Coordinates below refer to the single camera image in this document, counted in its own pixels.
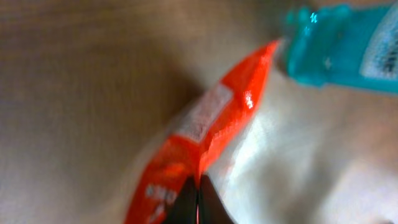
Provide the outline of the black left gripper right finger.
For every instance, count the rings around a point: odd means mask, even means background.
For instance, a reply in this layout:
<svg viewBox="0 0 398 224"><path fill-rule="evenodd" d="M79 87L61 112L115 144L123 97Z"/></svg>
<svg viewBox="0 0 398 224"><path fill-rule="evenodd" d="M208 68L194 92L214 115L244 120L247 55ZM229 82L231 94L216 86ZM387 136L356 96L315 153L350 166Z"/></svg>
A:
<svg viewBox="0 0 398 224"><path fill-rule="evenodd" d="M210 177L202 175L198 193L199 224L234 224Z"/></svg>

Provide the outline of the blue liquid bottle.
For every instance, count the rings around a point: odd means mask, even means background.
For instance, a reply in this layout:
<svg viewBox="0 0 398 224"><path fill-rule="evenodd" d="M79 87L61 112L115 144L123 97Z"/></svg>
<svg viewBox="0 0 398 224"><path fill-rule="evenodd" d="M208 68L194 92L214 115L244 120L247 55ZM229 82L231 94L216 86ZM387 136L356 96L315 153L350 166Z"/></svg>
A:
<svg viewBox="0 0 398 224"><path fill-rule="evenodd" d="M282 61L304 85L397 94L397 3L301 7L285 17Z"/></svg>

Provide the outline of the red snack bag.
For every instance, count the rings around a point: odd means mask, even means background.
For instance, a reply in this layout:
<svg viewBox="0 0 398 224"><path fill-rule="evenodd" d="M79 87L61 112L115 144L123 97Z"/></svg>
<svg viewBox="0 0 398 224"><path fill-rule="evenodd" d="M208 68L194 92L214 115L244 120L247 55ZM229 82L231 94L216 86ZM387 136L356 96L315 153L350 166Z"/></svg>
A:
<svg viewBox="0 0 398 224"><path fill-rule="evenodd" d="M261 105L279 44L248 55L188 110L146 165L124 224L162 224L189 177L199 193L201 176Z"/></svg>

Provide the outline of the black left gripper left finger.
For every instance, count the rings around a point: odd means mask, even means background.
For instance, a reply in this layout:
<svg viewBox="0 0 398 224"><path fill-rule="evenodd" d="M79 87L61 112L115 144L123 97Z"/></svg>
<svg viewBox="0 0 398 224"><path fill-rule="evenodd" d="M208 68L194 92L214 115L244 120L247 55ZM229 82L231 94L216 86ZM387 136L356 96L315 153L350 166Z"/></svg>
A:
<svg viewBox="0 0 398 224"><path fill-rule="evenodd" d="M196 224L198 190L193 177L189 177L162 224Z"/></svg>

